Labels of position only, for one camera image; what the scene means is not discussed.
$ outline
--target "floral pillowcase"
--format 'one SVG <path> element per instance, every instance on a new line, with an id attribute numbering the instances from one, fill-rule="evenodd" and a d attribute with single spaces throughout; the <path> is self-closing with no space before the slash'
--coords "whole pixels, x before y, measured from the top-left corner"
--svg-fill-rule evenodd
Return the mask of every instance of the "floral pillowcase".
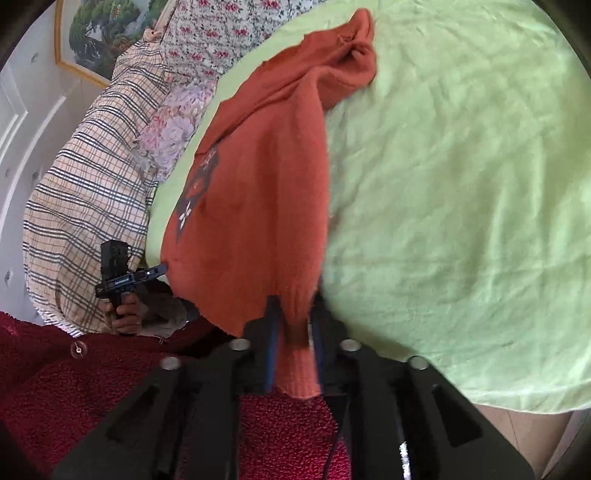
<path id="1" fill-rule="evenodd" d="M 201 123 L 216 85 L 211 80 L 195 80 L 173 87 L 137 139 L 134 157 L 144 170 L 157 171 L 157 181 L 164 182 L 172 173 Z"/>
<path id="2" fill-rule="evenodd" d="M 292 18 L 325 0 L 178 0 L 160 48 L 169 69 L 217 80 Z"/>

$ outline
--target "white wall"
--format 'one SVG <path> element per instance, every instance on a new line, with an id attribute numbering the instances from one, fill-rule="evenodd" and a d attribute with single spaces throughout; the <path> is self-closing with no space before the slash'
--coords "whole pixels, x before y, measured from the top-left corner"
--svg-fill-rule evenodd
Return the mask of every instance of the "white wall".
<path id="1" fill-rule="evenodd" d="M 37 314 L 22 267 L 25 204 L 100 93 L 55 65 L 54 10 L 31 26 L 0 72 L 0 310 L 29 321 Z"/>

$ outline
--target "checkered fabric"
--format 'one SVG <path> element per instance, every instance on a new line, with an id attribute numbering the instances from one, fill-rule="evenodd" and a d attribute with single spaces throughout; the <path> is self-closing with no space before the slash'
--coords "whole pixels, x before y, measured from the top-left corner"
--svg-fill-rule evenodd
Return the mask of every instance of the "checkered fabric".
<path id="1" fill-rule="evenodd" d="M 137 165 L 131 147 L 172 81 L 158 44 L 132 46 L 27 203 L 28 293 L 46 323 L 72 335 L 104 328 L 94 295 L 101 243 L 127 242 L 130 268 L 143 256 L 157 182 L 154 171 Z"/>

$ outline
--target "mattress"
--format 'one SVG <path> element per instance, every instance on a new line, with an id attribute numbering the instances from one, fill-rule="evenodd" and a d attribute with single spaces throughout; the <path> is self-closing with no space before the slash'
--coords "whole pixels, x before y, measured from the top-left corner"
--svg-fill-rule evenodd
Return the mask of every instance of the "mattress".
<path id="1" fill-rule="evenodd" d="M 428 357 L 476 403 L 588 404 L 591 82 L 530 0 L 332 0 L 279 29 L 219 80 L 158 188 L 148 262 L 221 101 L 359 7 L 375 18 L 378 75 L 326 118 L 331 309 L 381 355 Z"/>

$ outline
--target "pillow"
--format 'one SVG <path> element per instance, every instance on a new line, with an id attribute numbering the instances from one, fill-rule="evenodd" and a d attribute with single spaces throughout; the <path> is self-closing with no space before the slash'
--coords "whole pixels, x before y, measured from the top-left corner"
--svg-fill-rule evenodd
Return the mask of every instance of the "pillow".
<path id="1" fill-rule="evenodd" d="M 169 68 L 217 79 L 280 26 L 324 0 L 180 0 L 161 49 Z"/>
<path id="2" fill-rule="evenodd" d="M 216 91 L 216 82 L 195 80 L 173 87 L 132 150 L 144 171 L 155 170 L 165 181 L 201 123 L 203 112 Z"/>

